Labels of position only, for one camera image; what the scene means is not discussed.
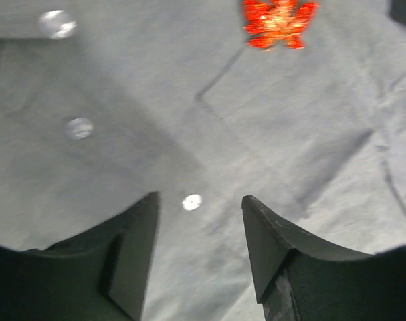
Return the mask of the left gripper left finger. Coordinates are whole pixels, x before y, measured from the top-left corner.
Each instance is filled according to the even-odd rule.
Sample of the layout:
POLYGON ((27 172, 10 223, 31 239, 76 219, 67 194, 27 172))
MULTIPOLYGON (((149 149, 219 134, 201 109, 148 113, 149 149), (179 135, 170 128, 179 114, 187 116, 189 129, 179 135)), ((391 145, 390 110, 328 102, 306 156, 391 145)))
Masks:
POLYGON ((151 192, 47 249, 0 246, 0 320, 140 320, 158 218, 151 192))

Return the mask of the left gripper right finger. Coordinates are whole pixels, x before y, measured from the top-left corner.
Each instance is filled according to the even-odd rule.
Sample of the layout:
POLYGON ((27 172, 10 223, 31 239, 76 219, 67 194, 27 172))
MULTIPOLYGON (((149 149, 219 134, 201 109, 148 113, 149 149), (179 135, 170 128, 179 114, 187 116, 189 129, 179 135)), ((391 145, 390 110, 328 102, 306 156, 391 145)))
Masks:
POLYGON ((406 245, 362 253, 304 230, 251 195, 241 207, 266 320, 406 320, 406 245))

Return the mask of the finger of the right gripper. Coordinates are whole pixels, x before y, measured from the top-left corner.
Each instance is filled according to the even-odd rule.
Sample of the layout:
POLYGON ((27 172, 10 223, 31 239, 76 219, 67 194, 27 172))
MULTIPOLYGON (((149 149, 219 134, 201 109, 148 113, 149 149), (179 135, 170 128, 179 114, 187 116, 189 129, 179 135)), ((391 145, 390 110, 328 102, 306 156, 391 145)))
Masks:
POLYGON ((393 21, 406 26, 406 0, 391 0, 389 17, 393 21))

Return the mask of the orange brooch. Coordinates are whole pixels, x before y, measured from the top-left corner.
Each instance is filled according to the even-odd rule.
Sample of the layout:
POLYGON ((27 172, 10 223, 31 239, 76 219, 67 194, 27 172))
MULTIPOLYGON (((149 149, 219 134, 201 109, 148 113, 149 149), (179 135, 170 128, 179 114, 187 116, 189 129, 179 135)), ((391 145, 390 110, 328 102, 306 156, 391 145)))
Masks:
POLYGON ((316 15, 319 4, 315 1, 295 0, 242 1, 243 29, 250 38, 247 45, 269 51, 283 43, 290 49, 304 48, 302 34, 316 15))

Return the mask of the grey button shirt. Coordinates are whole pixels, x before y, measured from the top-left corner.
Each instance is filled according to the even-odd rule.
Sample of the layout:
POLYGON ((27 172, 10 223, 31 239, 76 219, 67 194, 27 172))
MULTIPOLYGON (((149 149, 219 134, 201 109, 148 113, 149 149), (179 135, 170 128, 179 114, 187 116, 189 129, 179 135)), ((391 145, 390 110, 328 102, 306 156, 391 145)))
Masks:
POLYGON ((321 1, 301 50, 239 1, 0 1, 0 245, 46 248, 151 191, 145 320, 261 320, 241 200, 339 245, 406 245, 406 27, 321 1))

